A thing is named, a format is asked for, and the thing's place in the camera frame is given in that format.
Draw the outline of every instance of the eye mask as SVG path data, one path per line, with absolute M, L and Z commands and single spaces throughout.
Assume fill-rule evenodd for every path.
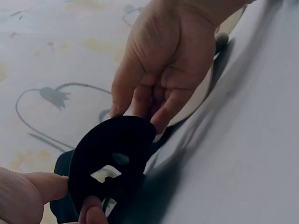
M 148 120 L 134 116 L 106 120 L 85 135 L 74 151 L 69 169 L 69 192 L 77 216 L 88 196 L 104 201 L 104 209 L 105 202 L 113 199 L 117 204 L 108 221 L 115 223 L 128 198 L 142 183 L 155 136 L 155 127 Z M 105 166 L 121 174 L 104 182 L 91 177 Z

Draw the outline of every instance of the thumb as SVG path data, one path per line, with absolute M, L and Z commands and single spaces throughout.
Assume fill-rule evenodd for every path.
M 133 47 L 132 37 L 127 42 L 124 57 L 112 83 L 112 107 L 110 115 L 123 115 L 130 107 L 135 88 L 141 82 L 145 70 Z
M 58 200 L 68 192 L 68 178 L 54 173 L 23 174 L 41 194 L 43 203 Z

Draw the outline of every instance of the white fabric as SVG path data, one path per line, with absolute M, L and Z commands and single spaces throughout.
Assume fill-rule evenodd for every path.
M 158 154 L 123 223 L 298 223 L 298 21 L 298 1 L 248 6 L 222 78 Z

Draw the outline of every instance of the mask eye hole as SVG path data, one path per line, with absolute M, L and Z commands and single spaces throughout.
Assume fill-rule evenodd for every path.
M 117 162 L 118 165 L 128 165 L 130 163 L 129 157 L 121 153 L 112 153 L 113 159 Z
M 116 178 L 121 175 L 121 172 L 118 171 L 116 168 L 106 165 L 102 169 L 98 170 L 97 172 L 91 174 L 91 177 L 96 179 L 100 183 L 104 183 L 107 177 Z
M 127 164 L 126 162 L 128 162 L 128 157 L 123 154 L 115 154 L 113 158 L 115 159 L 115 161 L 117 161 L 117 163 L 121 163 L 124 165 Z M 107 178 L 116 178 L 119 175 L 121 175 L 120 171 L 118 171 L 116 168 L 114 168 L 110 165 L 106 165 L 99 171 L 91 174 L 91 177 L 93 177 L 100 183 L 104 183 Z M 113 210 L 113 208 L 116 204 L 117 204 L 117 202 L 113 198 L 110 198 L 110 197 L 105 198 L 102 201 L 103 211 L 104 211 L 106 217 L 109 216 L 109 214 L 111 213 L 111 211 Z

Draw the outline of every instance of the fingernail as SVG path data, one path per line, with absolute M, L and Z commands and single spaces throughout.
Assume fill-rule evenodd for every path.
M 110 109 L 110 116 L 114 117 L 115 115 L 117 115 L 118 112 L 118 107 L 115 104 L 112 104 L 111 109 Z

